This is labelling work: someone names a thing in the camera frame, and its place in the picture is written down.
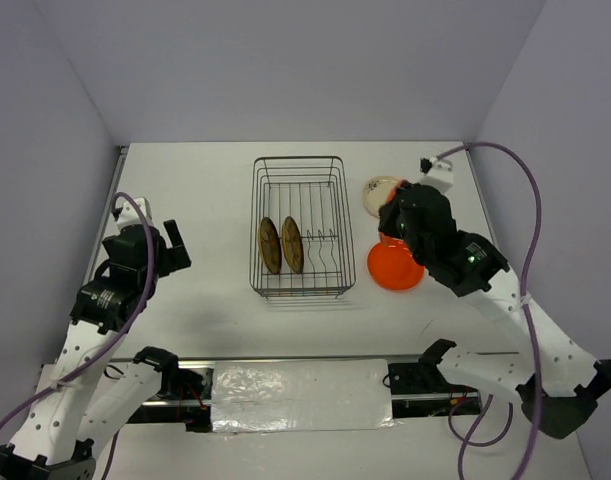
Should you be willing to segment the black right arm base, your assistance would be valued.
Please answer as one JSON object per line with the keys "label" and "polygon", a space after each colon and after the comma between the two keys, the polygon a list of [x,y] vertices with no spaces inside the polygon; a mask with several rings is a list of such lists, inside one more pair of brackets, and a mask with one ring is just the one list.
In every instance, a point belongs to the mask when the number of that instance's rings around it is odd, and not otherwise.
{"label": "black right arm base", "polygon": [[445,354],[455,347],[455,342],[439,339],[416,360],[389,363],[388,373],[382,379],[383,385],[394,397],[405,399],[459,403],[479,398],[479,392],[473,387],[450,383],[438,370]]}

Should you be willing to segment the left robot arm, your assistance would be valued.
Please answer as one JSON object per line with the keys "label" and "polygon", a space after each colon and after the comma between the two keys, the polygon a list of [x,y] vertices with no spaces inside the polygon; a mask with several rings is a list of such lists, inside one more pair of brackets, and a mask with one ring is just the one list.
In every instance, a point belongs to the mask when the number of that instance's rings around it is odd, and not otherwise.
{"label": "left robot arm", "polygon": [[191,265],[177,224],[126,225],[107,237],[108,255],[77,293],[54,377],[23,407],[29,415],[0,445],[0,479],[90,479],[97,455],[140,405],[182,389],[178,357],[145,347],[99,399],[93,397],[127,327],[152,297],[156,282]]}

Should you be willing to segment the brown yellow patterned plate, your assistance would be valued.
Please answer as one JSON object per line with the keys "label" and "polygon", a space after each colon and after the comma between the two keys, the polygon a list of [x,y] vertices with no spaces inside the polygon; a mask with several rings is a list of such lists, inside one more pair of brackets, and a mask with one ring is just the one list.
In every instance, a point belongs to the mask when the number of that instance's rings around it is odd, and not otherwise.
{"label": "brown yellow patterned plate", "polygon": [[278,275],[282,267],[280,239],[273,221],[263,217],[260,221],[257,240],[260,256],[272,275]]}

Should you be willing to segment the white plate with dark spot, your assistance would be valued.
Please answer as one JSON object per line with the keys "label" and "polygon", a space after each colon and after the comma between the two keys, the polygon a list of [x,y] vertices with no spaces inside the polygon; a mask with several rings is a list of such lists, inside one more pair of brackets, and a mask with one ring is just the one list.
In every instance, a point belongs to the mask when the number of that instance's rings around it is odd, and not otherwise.
{"label": "white plate with dark spot", "polygon": [[365,183],[362,189],[362,203],[371,216],[379,217],[379,209],[383,206],[389,190],[400,180],[394,176],[376,176]]}

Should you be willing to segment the orange plate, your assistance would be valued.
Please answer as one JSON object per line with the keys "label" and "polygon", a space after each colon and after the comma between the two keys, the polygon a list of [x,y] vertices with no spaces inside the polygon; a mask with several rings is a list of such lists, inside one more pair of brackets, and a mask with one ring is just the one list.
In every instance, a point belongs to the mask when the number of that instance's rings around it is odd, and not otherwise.
{"label": "orange plate", "polygon": [[415,288],[425,274],[401,242],[375,244],[367,256],[367,269],[378,286],[391,291]]}
{"label": "orange plate", "polygon": [[398,181],[390,190],[389,193],[385,199],[385,202],[383,203],[383,205],[386,205],[388,203],[390,203],[392,201],[392,199],[394,198],[394,196],[397,194],[398,190],[403,188],[403,189],[407,189],[410,186],[410,182],[403,179]]}

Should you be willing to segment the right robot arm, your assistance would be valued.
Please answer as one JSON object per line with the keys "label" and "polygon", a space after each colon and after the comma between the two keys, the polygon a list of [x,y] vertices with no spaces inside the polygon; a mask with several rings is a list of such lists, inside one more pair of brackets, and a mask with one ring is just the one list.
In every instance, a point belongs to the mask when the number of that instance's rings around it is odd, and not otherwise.
{"label": "right robot arm", "polygon": [[403,241],[416,263],[478,310],[515,349],[511,356],[479,355],[440,339],[419,369],[427,389],[441,391],[452,383],[484,390],[519,405],[554,439],[587,422],[611,390],[611,359],[585,351],[522,294],[500,251],[486,237],[457,227],[445,195],[402,181],[379,209],[379,232]]}

